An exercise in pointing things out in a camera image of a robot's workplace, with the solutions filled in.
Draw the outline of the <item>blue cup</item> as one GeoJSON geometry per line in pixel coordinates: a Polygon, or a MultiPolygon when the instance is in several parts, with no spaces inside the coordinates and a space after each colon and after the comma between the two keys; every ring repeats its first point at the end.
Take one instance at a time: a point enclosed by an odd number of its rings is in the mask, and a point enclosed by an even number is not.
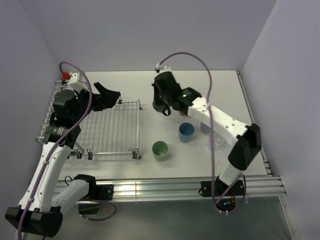
{"type": "Polygon", "coordinates": [[[194,139],[195,128],[189,122],[182,123],[178,128],[178,137],[182,143],[189,143],[194,139]]]}

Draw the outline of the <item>light green cup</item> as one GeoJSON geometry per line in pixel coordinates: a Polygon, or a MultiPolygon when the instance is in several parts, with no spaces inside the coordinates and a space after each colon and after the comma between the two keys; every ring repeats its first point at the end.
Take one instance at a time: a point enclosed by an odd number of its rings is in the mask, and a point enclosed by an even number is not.
{"type": "Polygon", "coordinates": [[[152,155],[156,161],[163,162],[166,160],[169,147],[164,141],[156,141],[152,145],[152,155]]]}

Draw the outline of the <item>dark green mug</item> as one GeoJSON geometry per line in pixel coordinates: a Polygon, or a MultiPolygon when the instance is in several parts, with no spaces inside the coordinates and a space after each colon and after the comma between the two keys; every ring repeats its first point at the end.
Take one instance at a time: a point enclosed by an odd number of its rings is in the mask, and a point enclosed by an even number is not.
{"type": "Polygon", "coordinates": [[[158,103],[156,100],[153,100],[152,107],[156,112],[162,113],[166,117],[171,115],[170,107],[163,102],[158,103]]]}

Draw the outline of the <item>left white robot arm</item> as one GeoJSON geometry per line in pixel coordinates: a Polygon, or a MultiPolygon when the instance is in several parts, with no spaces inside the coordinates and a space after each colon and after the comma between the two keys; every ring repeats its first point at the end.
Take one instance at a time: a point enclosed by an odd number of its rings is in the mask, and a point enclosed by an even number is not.
{"type": "Polygon", "coordinates": [[[115,106],[121,94],[94,83],[97,94],[89,90],[64,89],[53,97],[53,113],[46,128],[39,164],[18,206],[9,207],[5,219],[21,233],[54,237],[64,214],[81,199],[98,195],[94,176],[78,174],[67,189],[54,197],[56,183],[65,161],[71,155],[81,132],[80,121],[91,111],[115,106]]]}

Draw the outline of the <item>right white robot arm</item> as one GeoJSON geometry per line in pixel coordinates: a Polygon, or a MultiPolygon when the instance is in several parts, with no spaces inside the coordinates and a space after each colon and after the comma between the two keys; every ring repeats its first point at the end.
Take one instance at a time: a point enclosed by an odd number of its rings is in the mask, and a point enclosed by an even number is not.
{"type": "Polygon", "coordinates": [[[217,133],[232,147],[228,164],[218,177],[212,178],[211,184],[212,197],[221,199],[229,194],[261,151],[260,127],[229,116],[191,87],[182,89],[170,70],[157,70],[152,87],[152,105],[157,112],[169,116],[175,110],[192,117],[211,128],[211,137],[217,133]]]}

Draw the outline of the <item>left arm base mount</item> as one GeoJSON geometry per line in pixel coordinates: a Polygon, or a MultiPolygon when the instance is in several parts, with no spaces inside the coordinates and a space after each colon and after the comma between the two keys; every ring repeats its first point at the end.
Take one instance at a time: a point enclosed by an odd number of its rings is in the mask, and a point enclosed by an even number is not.
{"type": "Polygon", "coordinates": [[[115,208],[110,203],[93,202],[90,200],[111,201],[113,193],[113,185],[97,185],[93,195],[85,196],[76,203],[79,214],[89,218],[107,217],[115,208]]]}

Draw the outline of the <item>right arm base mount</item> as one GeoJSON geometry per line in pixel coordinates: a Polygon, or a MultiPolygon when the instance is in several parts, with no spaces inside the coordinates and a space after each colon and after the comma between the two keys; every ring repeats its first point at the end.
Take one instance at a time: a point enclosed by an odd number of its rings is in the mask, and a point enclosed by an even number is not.
{"type": "MultiPolygon", "coordinates": [[[[221,196],[228,186],[217,179],[214,183],[214,193],[215,197],[221,196]]],[[[199,195],[202,197],[211,197],[212,196],[212,182],[211,181],[201,181],[200,182],[200,189],[198,191],[199,195]]],[[[243,196],[245,193],[244,182],[239,179],[235,182],[235,184],[228,190],[228,192],[224,196],[231,197],[232,195],[235,196],[243,196]]]]}

